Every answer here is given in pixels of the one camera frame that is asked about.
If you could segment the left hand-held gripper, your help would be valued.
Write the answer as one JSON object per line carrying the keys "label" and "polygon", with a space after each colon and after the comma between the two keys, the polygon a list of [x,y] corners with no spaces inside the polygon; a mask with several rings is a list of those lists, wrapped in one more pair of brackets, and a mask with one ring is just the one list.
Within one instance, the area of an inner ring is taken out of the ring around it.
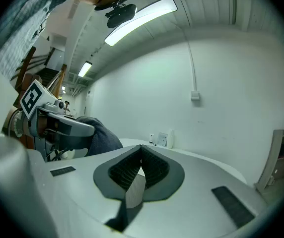
{"label": "left hand-held gripper", "polygon": [[[50,161],[51,153],[57,160],[67,151],[80,149],[80,145],[91,138],[95,128],[68,117],[64,113],[64,103],[49,92],[38,80],[34,80],[20,100],[27,119],[30,135],[34,140],[34,149],[41,153],[44,161]],[[58,121],[56,131],[38,133],[38,120],[40,117],[51,117]]]}

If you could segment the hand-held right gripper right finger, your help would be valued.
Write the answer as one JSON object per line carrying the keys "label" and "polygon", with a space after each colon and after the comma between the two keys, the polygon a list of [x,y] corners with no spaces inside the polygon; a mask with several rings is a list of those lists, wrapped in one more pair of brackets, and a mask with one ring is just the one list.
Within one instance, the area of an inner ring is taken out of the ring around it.
{"label": "hand-held right gripper right finger", "polygon": [[178,162],[145,145],[141,146],[141,168],[146,179],[144,202],[167,200],[185,178],[185,171]]}

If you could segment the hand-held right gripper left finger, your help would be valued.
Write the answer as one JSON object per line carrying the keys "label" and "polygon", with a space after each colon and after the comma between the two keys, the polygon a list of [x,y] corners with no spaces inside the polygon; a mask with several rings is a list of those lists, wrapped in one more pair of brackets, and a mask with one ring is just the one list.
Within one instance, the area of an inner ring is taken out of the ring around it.
{"label": "hand-held right gripper left finger", "polygon": [[123,200],[142,165],[141,145],[99,165],[93,180],[102,195]]}

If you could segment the person's left hand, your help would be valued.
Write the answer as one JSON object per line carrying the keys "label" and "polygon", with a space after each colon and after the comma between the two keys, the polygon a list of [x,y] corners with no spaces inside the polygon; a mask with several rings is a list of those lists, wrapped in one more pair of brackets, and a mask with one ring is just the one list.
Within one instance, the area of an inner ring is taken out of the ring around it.
{"label": "person's left hand", "polygon": [[51,117],[40,117],[38,120],[38,133],[43,134],[46,131],[56,131],[58,128],[58,121]]}

